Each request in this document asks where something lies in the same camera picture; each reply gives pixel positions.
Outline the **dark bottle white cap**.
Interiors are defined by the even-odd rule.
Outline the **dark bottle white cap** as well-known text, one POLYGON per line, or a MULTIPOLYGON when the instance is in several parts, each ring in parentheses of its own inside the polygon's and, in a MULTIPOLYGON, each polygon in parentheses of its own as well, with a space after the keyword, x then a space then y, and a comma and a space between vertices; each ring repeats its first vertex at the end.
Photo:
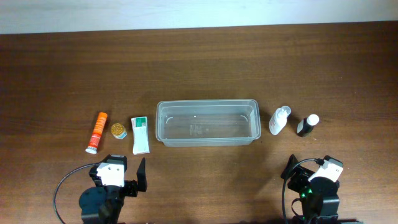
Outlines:
POLYGON ((297 126, 297 135, 300 137, 305 137, 310 134, 315 125, 318 124, 320 118, 316 114, 311 114, 299 122, 297 126))

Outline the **white spray bottle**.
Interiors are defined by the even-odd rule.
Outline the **white spray bottle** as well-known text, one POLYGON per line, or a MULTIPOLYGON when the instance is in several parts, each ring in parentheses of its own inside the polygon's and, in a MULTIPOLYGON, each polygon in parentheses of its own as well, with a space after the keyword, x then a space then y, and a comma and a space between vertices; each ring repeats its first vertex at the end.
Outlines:
POLYGON ((287 124, 287 118, 291 114, 289 106, 277 108, 269 121, 269 131, 273 135, 278 135, 287 124))

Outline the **white green medicine box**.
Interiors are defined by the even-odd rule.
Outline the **white green medicine box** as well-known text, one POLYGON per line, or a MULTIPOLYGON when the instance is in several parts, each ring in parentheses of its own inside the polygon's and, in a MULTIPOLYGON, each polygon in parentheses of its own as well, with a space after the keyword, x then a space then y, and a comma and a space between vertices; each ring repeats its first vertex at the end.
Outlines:
POLYGON ((134 155, 150 153, 147 117, 141 116, 141 117, 132 118, 131 124, 133 131, 132 153, 134 155))

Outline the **orange tablet tube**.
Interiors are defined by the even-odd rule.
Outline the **orange tablet tube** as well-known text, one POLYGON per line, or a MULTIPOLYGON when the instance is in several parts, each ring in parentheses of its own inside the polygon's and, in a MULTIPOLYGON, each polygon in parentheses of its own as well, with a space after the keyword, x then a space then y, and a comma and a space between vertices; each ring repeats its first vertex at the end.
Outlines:
POLYGON ((93 133, 90 137, 90 141, 88 143, 85 151, 90 154, 96 154, 97 149, 100 143, 100 139, 102 137, 103 129, 105 127, 106 121, 108 118, 108 114, 104 112, 99 112, 98 117, 96 119, 96 123, 93 129, 93 133))

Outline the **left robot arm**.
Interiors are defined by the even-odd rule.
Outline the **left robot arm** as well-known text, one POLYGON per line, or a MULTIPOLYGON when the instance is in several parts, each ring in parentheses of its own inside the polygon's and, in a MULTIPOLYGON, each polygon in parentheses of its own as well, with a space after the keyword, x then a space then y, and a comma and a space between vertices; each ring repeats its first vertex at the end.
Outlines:
POLYGON ((146 160, 136 172, 136 180, 125 180, 127 157, 107 155, 89 171, 95 183, 79 198, 83 223, 117 224, 126 197, 137 197, 147 190, 146 160))

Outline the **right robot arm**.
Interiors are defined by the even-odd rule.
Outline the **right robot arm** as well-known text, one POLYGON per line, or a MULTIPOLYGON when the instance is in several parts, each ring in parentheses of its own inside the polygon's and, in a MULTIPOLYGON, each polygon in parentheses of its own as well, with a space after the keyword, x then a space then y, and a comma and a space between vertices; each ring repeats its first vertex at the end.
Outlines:
POLYGON ((298 161, 294 155, 289 157, 280 177, 282 186, 282 214, 289 222, 285 209, 285 191, 298 193, 292 202, 300 202, 302 214, 294 213, 293 223, 337 223, 340 199, 337 194, 338 178, 343 171, 343 163, 330 156, 322 159, 298 161))

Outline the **small gold lid jar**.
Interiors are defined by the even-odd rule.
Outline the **small gold lid jar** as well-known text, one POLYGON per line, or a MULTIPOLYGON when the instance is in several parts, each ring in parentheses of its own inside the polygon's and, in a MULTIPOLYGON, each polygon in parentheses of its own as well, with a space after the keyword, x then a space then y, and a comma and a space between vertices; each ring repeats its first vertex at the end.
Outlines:
POLYGON ((111 134, 116 139, 124 139, 127 136, 126 128, 120 123, 114 123, 111 127, 111 134))

